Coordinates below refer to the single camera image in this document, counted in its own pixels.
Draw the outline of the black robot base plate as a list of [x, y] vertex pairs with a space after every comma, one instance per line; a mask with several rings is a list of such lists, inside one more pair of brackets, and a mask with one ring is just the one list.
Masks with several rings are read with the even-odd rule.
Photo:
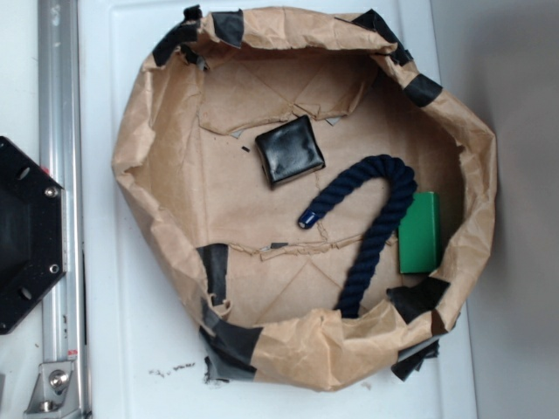
[[64, 275], [64, 189], [1, 138], [1, 334], [19, 323]]

